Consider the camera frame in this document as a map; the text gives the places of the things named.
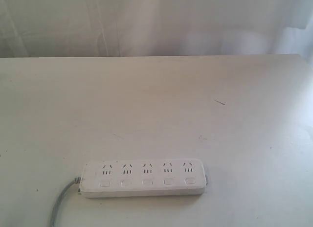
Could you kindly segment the white power strip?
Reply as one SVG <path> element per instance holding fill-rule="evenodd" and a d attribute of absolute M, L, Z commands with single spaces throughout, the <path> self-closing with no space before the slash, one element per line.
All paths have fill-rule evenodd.
<path fill-rule="evenodd" d="M 201 195 L 206 186 L 199 159 L 90 161 L 79 183 L 85 198 Z"/>

